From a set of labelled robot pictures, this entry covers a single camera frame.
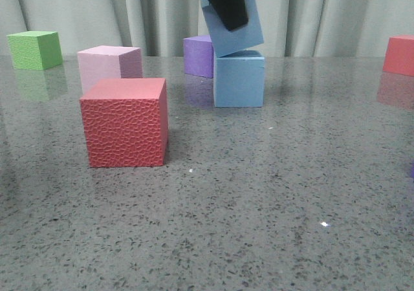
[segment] granite countertop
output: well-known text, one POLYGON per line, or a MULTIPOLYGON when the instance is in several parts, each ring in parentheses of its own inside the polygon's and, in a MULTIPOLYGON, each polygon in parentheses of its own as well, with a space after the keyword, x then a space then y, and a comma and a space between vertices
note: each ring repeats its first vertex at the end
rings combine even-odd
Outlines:
POLYGON ((215 108, 182 58, 161 167, 88 166, 76 57, 0 57, 0 289, 414 290, 414 77, 267 58, 262 108, 215 108))

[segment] green cube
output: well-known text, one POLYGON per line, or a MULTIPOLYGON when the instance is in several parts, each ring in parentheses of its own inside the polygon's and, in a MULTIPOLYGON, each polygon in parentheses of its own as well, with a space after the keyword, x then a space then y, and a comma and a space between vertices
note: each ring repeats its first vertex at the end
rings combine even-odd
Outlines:
POLYGON ((26 31, 7 38, 16 69, 44 70, 63 63, 57 32, 26 31))

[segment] textured red cube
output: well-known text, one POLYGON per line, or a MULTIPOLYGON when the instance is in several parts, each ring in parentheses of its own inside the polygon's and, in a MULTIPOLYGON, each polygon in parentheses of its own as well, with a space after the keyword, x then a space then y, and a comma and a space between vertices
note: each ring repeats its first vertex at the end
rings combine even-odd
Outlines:
POLYGON ((80 107, 91 167, 164 164, 166 79, 103 79, 80 98, 80 107))
POLYGON ((383 71, 414 76, 414 36, 391 37, 383 71))

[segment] light blue cube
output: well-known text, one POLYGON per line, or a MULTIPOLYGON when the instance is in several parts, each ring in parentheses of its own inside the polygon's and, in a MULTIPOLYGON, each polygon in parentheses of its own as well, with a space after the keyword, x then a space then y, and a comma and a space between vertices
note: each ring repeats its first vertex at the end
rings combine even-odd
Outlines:
POLYGON ((214 59, 214 106, 261 107, 265 90, 265 58, 241 50, 214 59))
POLYGON ((245 2, 248 24, 236 30, 228 31, 208 0, 201 0, 202 12, 217 57, 229 55, 263 43, 256 0, 245 0, 245 2))

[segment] curtain fold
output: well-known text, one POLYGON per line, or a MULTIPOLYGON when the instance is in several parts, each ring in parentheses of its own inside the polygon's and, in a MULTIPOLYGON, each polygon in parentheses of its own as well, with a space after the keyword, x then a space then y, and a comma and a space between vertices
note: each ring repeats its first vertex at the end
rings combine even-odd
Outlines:
MULTIPOLYGON (((264 56, 383 56, 389 36, 414 34, 412 0, 256 0, 264 56)), ((6 35, 54 30, 64 54, 97 45, 181 56, 182 39, 207 34, 199 0, 0 0, 6 35)))

